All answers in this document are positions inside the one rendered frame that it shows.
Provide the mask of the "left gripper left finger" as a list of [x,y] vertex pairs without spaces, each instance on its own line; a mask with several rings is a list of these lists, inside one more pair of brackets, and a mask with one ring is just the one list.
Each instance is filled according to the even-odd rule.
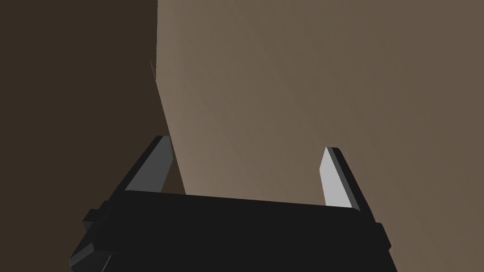
[[169,136],[156,136],[135,162],[109,200],[124,191],[161,192],[173,163],[173,148]]

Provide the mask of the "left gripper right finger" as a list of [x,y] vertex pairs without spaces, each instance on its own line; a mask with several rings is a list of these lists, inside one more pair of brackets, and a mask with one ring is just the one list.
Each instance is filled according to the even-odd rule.
[[371,212],[339,148],[324,149],[319,172],[326,206],[352,208],[362,213]]

